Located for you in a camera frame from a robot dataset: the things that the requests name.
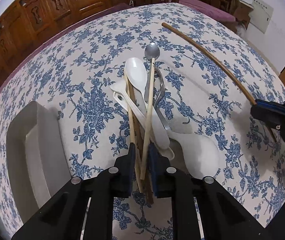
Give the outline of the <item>white wall panel box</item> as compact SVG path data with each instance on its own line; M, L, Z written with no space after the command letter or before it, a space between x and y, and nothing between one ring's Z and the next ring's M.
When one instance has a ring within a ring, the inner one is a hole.
M274 9L263 0L253 0L252 6L254 10L249 13L249 17L251 18L250 22L265 34Z

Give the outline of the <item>steel bent spoon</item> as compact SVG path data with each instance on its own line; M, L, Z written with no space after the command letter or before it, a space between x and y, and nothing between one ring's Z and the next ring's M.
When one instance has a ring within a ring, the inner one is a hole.
M159 94L155 100L154 103L154 107L156 110L156 113L158 115L158 117L160 118L160 121L162 122L164 129L166 130L170 130L170 126L168 124L168 122L166 121L166 119L164 118L163 114L161 113L161 110L159 109L159 103L161 102L161 100L163 99L163 97L165 96L165 84L164 84L164 79L162 76L161 71L159 70L158 67L155 66L155 72L157 73L158 77L159 77L159 81L160 81L160 89L159 89Z

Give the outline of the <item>white long-handled ladle spoon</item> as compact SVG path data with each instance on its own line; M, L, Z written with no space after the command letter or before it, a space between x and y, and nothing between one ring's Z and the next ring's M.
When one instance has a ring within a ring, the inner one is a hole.
M117 103L119 105L121 105L121 107L123 109L125 109L126 111L128 111L128 109L131 110L131 107L128 106L127 100L120 93L113 92L113 97L117 101ZM146 117L143 115L143 113L138 109L137 111L132 111L132 115L137 118L142 129L145 129ZM169 161L172 161L175 158L175 153L173 152L173 150L170 147L168 147L166 149L162 149L156 144L156 148L159 151L159 153L162 156L167 157L169 159Z

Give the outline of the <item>white ceramic soup spoon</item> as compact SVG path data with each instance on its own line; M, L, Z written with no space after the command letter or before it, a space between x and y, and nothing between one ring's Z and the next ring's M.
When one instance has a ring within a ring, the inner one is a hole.
M144 99L147 85L147 72L141 59L138 59L137 57L129 58L125 62L125 71L130 83L141 93L142 99ZM152 107L151 126L155 136L156 144L162 150L169 148L169 137L154 107Z

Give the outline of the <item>white plastic rice paddle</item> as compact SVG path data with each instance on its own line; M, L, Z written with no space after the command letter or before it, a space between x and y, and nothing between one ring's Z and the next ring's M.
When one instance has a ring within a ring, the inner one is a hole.
M130 108L143 128L146 128L147 114L138 109L126 92L126 81L121 79L111 84L110 89L123 98L125 109ZM153 130L152 139L162 150L170 147L170 139L178 142L182 148L185 166L194 178L202 179L207 176L215 176L219 169L219 150L215 143L208 137L199 134L181 134L166 130L157 115L152 109L151 127Z

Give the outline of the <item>white rectangular tray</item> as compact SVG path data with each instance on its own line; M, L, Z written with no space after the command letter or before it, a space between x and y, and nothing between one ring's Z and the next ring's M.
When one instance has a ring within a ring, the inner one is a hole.
M6 156L14 202L27 222L71 178L55 115L28 103L9 125Z

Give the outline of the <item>light wooden chopstick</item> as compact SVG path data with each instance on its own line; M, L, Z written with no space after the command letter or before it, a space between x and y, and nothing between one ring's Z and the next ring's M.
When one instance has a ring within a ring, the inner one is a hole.
M149 101L147 106L147 117L145 121L145 134L144 134L144 144L142 151L142 160L140 168L140 179L145 179L146 168L147 168L147 152L150 143L150 134L152 128L152 112L153 112L153 89L154 89L154 76L155 76L155 59L152 58L151 62L151 76L150 76L150 87L149 87Z

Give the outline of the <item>carved wooden bench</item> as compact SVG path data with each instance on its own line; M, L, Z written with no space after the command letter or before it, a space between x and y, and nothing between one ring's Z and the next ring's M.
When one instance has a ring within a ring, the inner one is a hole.
M0 16L0 87L42 43L66 27L129 0L15 0Z

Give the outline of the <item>dark brown chopstick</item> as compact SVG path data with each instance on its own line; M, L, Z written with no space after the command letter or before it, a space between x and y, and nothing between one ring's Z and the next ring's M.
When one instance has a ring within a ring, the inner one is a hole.
M177 36L181 37L183 40L187 41L189 44L196 47L204 56L206 56L208 59L213 61L238 87L240 91L242 91L243 95L247 98L247 100L251 103L251 105L256 105L255 98L253 95L247 90L246 87L243 86L243 84L235 77L235 75L227 68L219 59L217 59L213 54L211 54L209 51L207 51L205 48L203 48L200 44L195 42L192 38L188 37L181 31L175 29L174 27L170 26L169 24L163 22L161 23L162 27L165 29L168 29L170 32L176 34Z

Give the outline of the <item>light bamboo chopstick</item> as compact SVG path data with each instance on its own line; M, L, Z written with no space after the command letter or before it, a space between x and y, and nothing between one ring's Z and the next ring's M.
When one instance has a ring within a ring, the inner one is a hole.
M130 95L129 81L128 81L128 77L126 74L125 74L125 81L126 81L126 92L128 95ZM130 142L136 144L133 113L129 106L128 106L128 118L129 118L129 129L130 129ZM138 185L139 192L143 193L144 188L143 188L142 180L140 179L140 166L139 166L139 158L138 158L138 153L136 151L136 146L135 146L135 176L136 176L136 182Z

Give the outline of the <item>purple cushion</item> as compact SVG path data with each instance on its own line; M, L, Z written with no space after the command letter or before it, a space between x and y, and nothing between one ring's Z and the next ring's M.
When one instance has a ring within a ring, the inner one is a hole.
M201 2L199 0L179 0L179 4L185 5L191 9L199 11L210 18L214 19L217 22L221 23L234 23L236 19L231 14L228 14L225 11L217 9L212 5Z

